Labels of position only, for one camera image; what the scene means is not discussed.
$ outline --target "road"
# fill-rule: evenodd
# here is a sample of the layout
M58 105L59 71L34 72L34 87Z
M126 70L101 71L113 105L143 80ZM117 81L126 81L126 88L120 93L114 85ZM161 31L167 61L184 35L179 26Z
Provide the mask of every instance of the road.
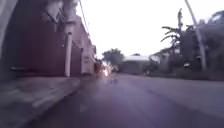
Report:
M27 128L224 128L224 83L111 75Z

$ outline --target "light pole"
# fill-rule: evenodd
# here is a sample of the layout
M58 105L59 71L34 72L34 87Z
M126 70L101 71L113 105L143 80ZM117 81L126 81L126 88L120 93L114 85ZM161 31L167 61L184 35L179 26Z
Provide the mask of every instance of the light pole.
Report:
M206 55L205 55L205 47L204 47L204 44L202 42L202 35L199 31L196 18L194 16L194 13L191 9L191 6L190 6L188 0L185 0L185 3L187 5L187 8L188 8L190 14L191 14L191 17L192 17L192 20L193 20L193 23L194 23L194 26L195 26L196 36L197 36L197 40L198 40L198 43L199 43L198 45L199 45L200 54L201 54L201 66L202 66L202 70L205 71L205 70L207 70L207 62L206 62Z

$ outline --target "overcast sky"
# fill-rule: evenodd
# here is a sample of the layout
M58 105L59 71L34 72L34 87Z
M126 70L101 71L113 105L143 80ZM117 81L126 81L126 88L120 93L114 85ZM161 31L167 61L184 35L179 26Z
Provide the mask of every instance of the overcast sky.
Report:
M197 20L208 19L224 10L222 0L189 0ZM91 40L97 56L118 48L129 56L148 56L169 46L160 43L166 31L162 26L177 27L177 12L182 8L183 23L192 24L184 0L82 0Z

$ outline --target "house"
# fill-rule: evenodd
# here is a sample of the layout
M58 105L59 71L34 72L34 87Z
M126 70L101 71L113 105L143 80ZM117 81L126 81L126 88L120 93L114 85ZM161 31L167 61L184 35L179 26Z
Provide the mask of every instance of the house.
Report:
M148 56L128 56L122 63L121 72L130 74L144 74L144 68L149 64Z

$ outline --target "bright light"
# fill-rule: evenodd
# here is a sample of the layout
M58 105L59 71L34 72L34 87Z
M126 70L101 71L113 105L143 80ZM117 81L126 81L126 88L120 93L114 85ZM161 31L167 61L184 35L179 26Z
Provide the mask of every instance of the bright light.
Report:
M103 70L103 73L104 73L105 76L108 76L108 71L106 69Z

